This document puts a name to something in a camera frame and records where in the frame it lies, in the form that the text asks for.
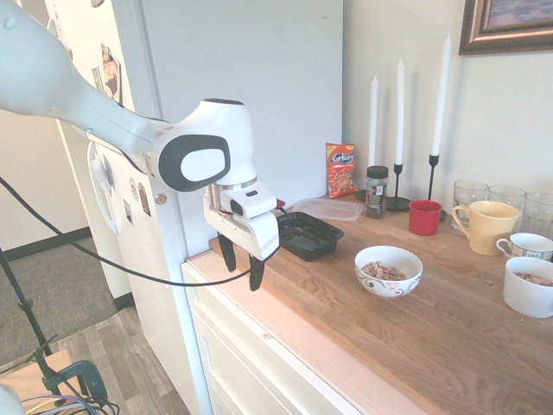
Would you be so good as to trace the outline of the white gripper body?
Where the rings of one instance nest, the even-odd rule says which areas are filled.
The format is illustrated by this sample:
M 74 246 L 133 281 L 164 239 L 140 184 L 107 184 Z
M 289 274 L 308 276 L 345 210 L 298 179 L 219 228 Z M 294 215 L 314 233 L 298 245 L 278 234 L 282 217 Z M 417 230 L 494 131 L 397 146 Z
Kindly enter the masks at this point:
M 251 256 L 265 260 L 279 247 L 277 218 L 272 212 L 243 219 L 222 214 L 211 202 L 211 195 L 206 192 L 203 207 L 207 223 Z

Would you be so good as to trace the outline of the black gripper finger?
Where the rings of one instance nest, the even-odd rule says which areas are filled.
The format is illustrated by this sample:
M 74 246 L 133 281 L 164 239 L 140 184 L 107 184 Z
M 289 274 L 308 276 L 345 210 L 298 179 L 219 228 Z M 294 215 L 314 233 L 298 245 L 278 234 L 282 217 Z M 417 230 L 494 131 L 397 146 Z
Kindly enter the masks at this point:
M 227 270 L 234 272 L 236 270 L 236 256 L 232 241 L 224 234 L 218 233 L 218 242 Z
M 249 256 L 250 261 L 250 277 L 249 286 L 251 291 L 256 291 L 260 288 L 263 281 L 265 261 L 254 256 Z

